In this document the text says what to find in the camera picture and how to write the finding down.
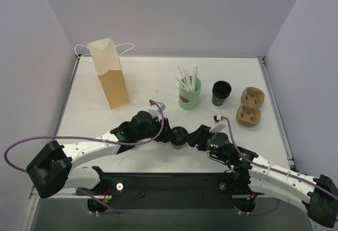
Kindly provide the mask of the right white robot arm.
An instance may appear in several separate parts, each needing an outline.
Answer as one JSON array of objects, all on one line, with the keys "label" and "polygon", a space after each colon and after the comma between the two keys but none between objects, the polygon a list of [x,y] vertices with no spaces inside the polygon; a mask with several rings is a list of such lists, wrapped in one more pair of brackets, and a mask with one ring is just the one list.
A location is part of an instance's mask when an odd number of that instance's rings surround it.
[{"label": "right white robot arm", "polygon": [[189,146],[207,151],[216,160],[238,174],[235,189],[248,190],[275,197],[306,212],[321,226],[333,228],[337,221],[337,186],[331,178],[304,175],[285,169],[266,160],[261,155],[236,146],[232,137],[223,132],[213,132],[201,125],[186,136]]}]

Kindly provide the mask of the black cup lid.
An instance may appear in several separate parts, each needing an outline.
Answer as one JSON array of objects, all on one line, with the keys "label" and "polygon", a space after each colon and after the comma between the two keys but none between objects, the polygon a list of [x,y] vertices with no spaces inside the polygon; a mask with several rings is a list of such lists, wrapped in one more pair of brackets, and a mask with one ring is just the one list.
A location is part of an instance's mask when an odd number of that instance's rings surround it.
[{"label": "black cup lid", "polygon": [[170,142],[185,142],[186,143],[186,136],[188,135],[188,131],[181,127],[181,126],[176,126],[172,128],[173,132],[173,137],[170,140]]}]

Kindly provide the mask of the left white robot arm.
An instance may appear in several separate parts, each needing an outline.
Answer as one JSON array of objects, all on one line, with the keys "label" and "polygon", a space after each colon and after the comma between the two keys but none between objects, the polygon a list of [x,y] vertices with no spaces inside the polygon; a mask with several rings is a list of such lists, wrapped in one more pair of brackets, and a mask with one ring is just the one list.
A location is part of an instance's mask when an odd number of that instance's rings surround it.
[{"label": "left white robot arm", "polygon": [[91,160],[126,152],[141,140],[164,142],[171,133],[168,119],[140,111],[94,141],[61,145],[56,140],[47,143],[28,164],[26,171],[42,199],[58,193],[66,184],[71,169]]}]

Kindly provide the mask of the black coffee cup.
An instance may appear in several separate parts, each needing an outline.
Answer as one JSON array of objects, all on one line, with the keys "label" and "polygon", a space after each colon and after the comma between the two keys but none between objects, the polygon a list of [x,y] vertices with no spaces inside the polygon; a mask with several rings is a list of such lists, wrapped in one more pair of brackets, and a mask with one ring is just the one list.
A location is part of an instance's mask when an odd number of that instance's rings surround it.
[{"label": "black coffee cup", "polygon": [[174,149],[182,149],[185,146],[185,142],[171,142],[171,145]]}]

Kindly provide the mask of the brown paper bag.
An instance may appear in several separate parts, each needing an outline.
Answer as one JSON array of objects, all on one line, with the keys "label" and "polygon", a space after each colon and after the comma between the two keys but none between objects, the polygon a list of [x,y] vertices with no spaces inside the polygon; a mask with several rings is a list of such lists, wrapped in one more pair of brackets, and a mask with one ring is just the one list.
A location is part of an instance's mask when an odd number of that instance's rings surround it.
[{"label": "brown paper bag", "polygon": [[106,96],[110,109],[114,109],[130,103],[125,78],[120,63],[120,54],[110,38],[101,39],[83,45],[90,51],[92,64]]}]

